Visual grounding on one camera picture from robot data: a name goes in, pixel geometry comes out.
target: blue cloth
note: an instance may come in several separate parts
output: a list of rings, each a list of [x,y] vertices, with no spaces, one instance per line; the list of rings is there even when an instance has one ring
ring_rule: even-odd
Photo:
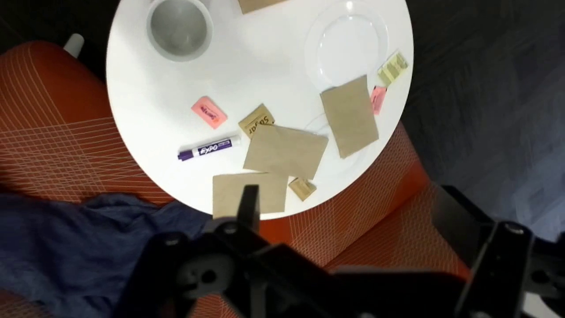
[[[0,194],[0,290],[57,318],[112,316],[149,239],[195,239],[209,219],[183,203],[160,210],[121,194],[84,205]]]

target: pink eraser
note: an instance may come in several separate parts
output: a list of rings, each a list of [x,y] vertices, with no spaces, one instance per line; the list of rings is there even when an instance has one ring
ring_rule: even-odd
[[[198,103],[193,106],[193,111],[198,113],[200,118],[209,122],[209,125],[213,125],[214,129],[223,125],[229,118],[227,113],[220,110],[220,106],[209,95],[198,99]]]
[[[373,113],[377,113],[377,115],[382,113],[386,95],[387,95],[386,87],[375,87],[373,95],[372,95]]]

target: table top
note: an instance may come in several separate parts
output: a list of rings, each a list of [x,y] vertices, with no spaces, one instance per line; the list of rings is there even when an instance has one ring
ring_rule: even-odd
[[[278,125],[327,134],[329,147],[313,178],[319,191],[301,201],[292,191],[276,219],[313,209],[354,184],[391,140],[409,99],[414,34],[405,0],[287,0],[243,14],[237,0],[213,0],[211,50],[198,60],[163,58],[146,34],[153,0],[123,0],[108,44],[108,92],[121,136],[142,170],[179,201],[213,214],[213,177],[246,171],[250,138],[239,122],[267,104]],[[342,159],[320,94],[379,69],[402,51],[410,67],[389,87],[377,115],[380,140]],[[191,106],[211,95],[229,115],[220,129]],[[179,150],[223,136],[239,143],[190,163]]]

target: marker pen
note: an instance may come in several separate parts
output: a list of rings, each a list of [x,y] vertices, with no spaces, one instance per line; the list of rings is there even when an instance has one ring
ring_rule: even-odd
[[[232,147],[234,147],[234,138],[225,138],[225,140],[220,140],[216,143],[207,143],[207,145],[202,145],[202,147],[183,150],[179,154],[179,161],[190,161],[193,157],[209,156],[209,154],[214,154],[214,152],[220,152],[220,150],[225,150],[225,148],[232,148]]]

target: dark floor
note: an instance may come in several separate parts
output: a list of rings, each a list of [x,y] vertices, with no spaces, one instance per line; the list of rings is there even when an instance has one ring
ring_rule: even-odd
[[[565,230],[565,2],[409,0],[417,76],[405,122],[424,166],[495,217]],[[0,0],[0,51],[85,34],[105,76],[116,0]]]

